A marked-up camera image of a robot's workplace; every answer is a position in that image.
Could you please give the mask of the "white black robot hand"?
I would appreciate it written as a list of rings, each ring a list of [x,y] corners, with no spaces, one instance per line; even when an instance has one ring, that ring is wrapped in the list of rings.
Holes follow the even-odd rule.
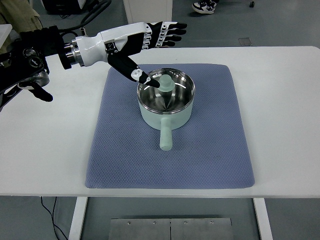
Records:
[[[60,56],[65,69],[79,64],[89,67],[106,62],[127,79],[159,88],[157,80],[148,76],[130,58],[143,50],[173,47],[187,31],[187,24],[180,22],[138,22],[99,32],[96,36],[77,36],[64,47]]]

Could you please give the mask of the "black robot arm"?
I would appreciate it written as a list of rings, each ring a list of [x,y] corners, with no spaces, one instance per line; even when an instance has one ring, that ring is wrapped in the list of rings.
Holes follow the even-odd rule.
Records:
[[[109,0],[95,0],[91,11],[76,26],[59,29],[54,25],[22,32],[13,43],[12,50],[0,56],[0,106],[3,108],[21,90],[28,90],[36,98],[51,102],[53,96],[43,89],[50,82],[46,57],[57,54],[65,69],[78,63],[74,53],[76,45],[65,43],[63,37],[74,34],[75,30],[80,30],[82,36],[86,36],[85,25],[110,4]]]

